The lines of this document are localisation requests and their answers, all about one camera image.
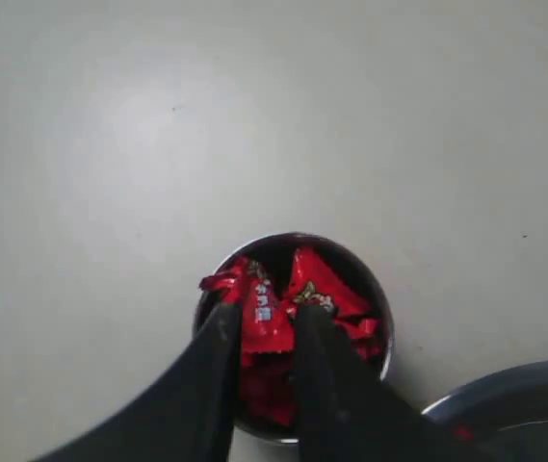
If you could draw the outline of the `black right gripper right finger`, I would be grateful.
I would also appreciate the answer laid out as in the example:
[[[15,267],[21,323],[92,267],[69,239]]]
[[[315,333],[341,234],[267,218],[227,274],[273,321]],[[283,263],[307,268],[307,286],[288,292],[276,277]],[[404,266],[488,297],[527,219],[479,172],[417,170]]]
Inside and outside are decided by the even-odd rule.
[[[491,460],[383,383],[324,309],[301,307],[294,329],[300,460]]]

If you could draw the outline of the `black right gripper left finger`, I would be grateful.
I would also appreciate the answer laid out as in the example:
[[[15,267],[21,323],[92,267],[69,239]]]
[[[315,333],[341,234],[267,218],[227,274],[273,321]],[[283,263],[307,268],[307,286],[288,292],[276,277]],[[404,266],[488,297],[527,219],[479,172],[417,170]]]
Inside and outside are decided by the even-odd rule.
[[[226,461],[234,428],[241,309],[219,303],[180,357],[112,418],[39,461]]]

